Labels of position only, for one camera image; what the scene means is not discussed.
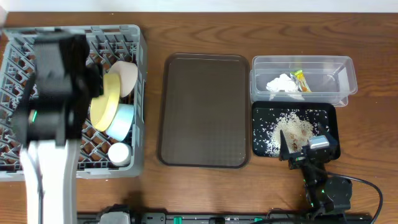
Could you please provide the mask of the yellow plate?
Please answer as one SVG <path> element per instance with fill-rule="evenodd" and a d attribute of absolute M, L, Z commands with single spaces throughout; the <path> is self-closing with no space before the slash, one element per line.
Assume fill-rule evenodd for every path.
<path fill-rule="evenodd" d="M 90 121 L 98 131 L 108 129 L 116 114 L 120 96 L 120 77 L 107 73 L 103 77 L 103 94 L 93 98 L 90 105 Z"/>

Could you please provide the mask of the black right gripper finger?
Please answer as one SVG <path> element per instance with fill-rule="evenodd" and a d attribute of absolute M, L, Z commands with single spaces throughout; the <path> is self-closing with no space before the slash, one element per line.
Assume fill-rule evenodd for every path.
<path fill-rule="evenodd" d="M 319 132 L 327 138 L 327 140 L 331 139 L 330 133 L 322 126 L 321 123 L 317 123 L 317 128 L 319 130 Z"/>
<path fill-rule="evenodd" d="M 286 161 L 290 158 L 289 148 L 283 133 L 283 130 L 280 130 L 280 152 L 279 152 L 279 160 Z"/>

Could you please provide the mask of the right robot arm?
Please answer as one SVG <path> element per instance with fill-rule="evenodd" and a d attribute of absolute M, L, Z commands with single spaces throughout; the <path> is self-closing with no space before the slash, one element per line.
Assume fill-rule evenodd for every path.
<path fill-rule="evenodd" d="M 343 177 L 332 176 L 325 164 L 337 158 L 338 141 L 321 125 L 321 135 L 311 137 L 299 152 L 289 152 L 284 132 L 280 132 L 279 160 L 287 161 L 289 169 L 300 169 L 303 174 L 306 199 L 311 205 L 307 212 L 310 220 L 322 215 L 336 215 L 351 208 L 352 182 Z"/>

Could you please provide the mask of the white bowl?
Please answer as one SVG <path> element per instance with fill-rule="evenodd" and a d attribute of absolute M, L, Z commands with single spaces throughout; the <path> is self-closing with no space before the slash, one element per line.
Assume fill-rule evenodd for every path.
<path fill-rule="evenodd" d="M 120 97 L 128 96 L 137 82 L 137 65 L 131 62 L 117 61 L 111 66 L 109 73 L 117 73 L 120 77 Z"/>

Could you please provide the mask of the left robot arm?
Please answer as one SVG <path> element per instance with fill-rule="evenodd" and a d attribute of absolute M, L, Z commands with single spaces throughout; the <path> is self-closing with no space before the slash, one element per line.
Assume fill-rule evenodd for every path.
<path fill-rule="evenodd" d="M 12 115 L 21 144 L 28 223 L 76 223 L 76 170 L 91 100 L 103 94 L 103 69 L 86 64 L 84 33 L 43 32 L 35 72 Z"/>

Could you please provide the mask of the green snack wrapper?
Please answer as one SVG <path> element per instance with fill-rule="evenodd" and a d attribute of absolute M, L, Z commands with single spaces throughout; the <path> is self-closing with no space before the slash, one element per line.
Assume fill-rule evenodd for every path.
<path fill-rule="evenodd" d="M 311 89 L 305 79 L 303 70 L 297 70 L 297 71 L 291 72 L 290 77 L 298 85 L 298 88 L 301 92 L 311 92 Z"/>

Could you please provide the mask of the white tissue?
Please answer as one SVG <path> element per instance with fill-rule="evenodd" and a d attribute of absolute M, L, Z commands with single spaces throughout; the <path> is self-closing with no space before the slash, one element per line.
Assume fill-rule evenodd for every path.
<path fill-rule="evenodd" d="M 299 92 L 299 86 L 285 73 L 268 82 L 266 89 L 271 92 Z"/>

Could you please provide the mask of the light blue bowl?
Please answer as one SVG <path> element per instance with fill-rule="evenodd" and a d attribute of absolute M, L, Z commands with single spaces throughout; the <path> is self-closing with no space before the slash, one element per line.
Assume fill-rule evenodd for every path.
<path fill-rule="evenodd" d="M 123 141 L 130 130 L 133 119 L 134 105 L 119 104 L 116 114 L 105 133 L 117 141 Z"/>

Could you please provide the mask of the white cup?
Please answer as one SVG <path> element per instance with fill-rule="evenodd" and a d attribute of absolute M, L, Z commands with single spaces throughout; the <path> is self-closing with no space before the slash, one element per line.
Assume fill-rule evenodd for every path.
<path fill-rule="evenodd" d="M 127 166 L 130 163 L 131 156 L 131 146 L 123 142 L 114 143 L 108 150 L 109 160 L 118 167 Z"/>

